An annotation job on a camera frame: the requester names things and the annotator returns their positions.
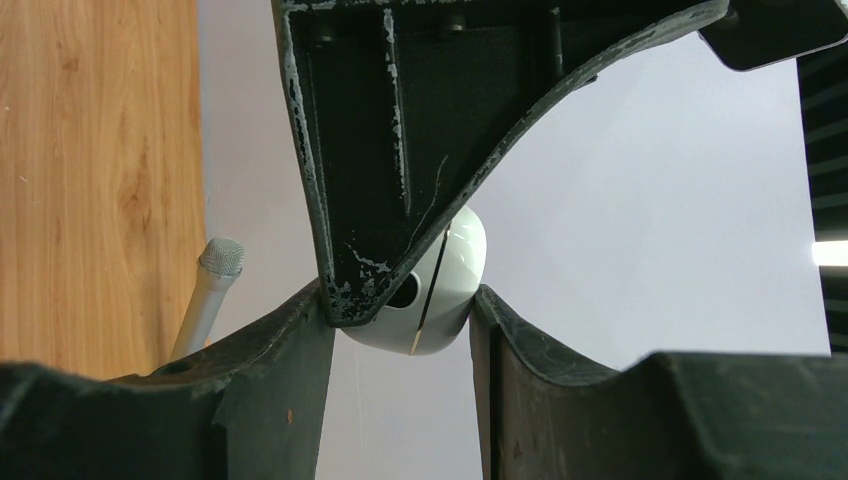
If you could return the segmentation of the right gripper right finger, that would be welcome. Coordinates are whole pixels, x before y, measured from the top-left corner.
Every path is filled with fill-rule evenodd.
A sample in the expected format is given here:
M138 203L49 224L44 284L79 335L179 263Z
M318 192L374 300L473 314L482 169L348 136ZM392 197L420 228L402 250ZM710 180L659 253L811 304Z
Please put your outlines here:
M469 320L488 479L843 479L847 359L656 352L624 371L482 286Z

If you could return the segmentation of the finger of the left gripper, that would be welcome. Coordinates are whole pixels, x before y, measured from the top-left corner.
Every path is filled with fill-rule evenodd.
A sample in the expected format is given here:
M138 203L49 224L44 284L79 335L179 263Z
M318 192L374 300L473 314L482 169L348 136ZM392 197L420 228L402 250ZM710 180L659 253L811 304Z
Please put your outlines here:
M845 42L847 3L731 1L725 16L699 35L726 67L749 71Z
M516 142L725 1L276 1L326 319L371 322Z

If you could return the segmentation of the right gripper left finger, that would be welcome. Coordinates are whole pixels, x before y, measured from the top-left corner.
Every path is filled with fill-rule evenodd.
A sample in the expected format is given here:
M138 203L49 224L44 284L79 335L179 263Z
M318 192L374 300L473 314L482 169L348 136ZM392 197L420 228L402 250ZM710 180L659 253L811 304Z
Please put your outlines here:
M320 286L153 373L1 367L5 479L311 479L335 333Z

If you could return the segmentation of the white earbud charging case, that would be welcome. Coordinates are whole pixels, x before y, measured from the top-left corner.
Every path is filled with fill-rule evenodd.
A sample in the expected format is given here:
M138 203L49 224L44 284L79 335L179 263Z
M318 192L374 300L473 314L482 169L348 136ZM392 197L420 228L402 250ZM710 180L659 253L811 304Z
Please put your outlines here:
M402 355L431 355L463 329L482 280L487 239L478 215L462 207L376 318L343 330L352 340Z

